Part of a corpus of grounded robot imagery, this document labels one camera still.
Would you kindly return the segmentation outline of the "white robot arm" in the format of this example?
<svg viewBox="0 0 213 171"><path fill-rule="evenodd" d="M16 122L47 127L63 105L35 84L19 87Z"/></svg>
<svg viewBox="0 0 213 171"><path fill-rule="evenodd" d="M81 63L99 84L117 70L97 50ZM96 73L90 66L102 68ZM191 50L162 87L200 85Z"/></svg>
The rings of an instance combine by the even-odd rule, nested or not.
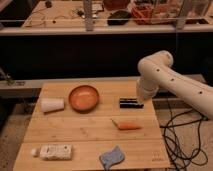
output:
<svg viewBox="0 0 213 171"><path fill-rule="evenodd" d="M160 87L213 120L213 87L183 76L171 69L173 56L165 50L142 58L138 62L137 100L143 103L153 98Z"/></svg>

